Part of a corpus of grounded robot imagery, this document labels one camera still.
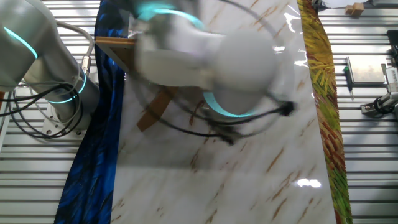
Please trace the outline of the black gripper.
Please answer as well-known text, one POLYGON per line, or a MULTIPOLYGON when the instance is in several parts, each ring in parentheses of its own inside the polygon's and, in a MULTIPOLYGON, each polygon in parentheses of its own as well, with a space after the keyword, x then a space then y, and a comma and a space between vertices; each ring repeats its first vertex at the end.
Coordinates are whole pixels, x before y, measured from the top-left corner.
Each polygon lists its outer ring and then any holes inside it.
POLYGON ((244 137, 238 128, 242 124, 243 121, 213 121, 213 130, 221 140, 232 146, 244 137))

